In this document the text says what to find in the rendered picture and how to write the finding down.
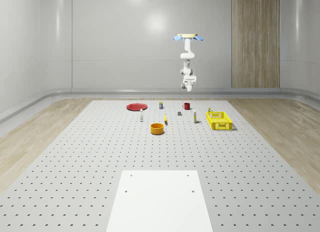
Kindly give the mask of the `yellow basket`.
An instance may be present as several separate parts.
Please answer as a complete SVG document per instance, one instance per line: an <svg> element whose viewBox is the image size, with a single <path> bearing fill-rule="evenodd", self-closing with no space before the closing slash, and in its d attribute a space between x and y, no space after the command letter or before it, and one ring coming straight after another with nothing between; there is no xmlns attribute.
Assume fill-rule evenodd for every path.
<svg viewBox="0 0 320 232"><path fill-rule="evenodd" d="M233 129L233 122L225 112L206 112L206 118L212 130Z"/></svg>

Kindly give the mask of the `red plate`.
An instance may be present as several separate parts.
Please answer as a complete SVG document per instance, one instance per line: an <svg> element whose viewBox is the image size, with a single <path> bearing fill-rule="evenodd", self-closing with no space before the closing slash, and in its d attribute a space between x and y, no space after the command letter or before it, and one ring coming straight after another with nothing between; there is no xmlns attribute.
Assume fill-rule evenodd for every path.
<svg viewBox="0 0 320 232"><path fill-rule="evenodd" d="M148 108L147 104L144 103L131 103L126 106L128 110L131 111L140 111Z"/></svg>

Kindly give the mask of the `drone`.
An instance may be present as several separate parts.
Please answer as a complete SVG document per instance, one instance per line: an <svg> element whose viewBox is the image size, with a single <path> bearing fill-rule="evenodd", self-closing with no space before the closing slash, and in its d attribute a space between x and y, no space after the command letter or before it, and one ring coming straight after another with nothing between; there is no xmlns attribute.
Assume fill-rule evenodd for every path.
<svg viewBox="0 0 320 232"><path fill-rule="evenodd" d="M200 40L203 41L204 39L199 36L198 34L177 34L176 36L174 36L173 40L180 40L180 39L195 39L195 40Z"/></svg>

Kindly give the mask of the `yellow bowl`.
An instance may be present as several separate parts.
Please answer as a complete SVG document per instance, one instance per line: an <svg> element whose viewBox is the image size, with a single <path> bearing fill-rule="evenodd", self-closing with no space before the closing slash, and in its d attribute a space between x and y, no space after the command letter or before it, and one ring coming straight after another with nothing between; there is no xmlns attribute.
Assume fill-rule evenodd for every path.
<svg viewBox="0 0 320 232"><path fill-rule="evenodd" d="M164 125L161 123L153 123L150 125L151 134L160 135L164 133Z"/></svg>

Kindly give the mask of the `white board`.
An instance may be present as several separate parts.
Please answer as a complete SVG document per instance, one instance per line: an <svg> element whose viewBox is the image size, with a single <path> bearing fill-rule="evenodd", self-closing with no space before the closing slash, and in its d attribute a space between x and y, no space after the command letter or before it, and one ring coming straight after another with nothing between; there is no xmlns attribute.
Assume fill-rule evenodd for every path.
<svg viewBox="0 0 320 232"><path fill-rule="evenodd" d="M124 170L106 232L213 232L195 170Z"/></svg>

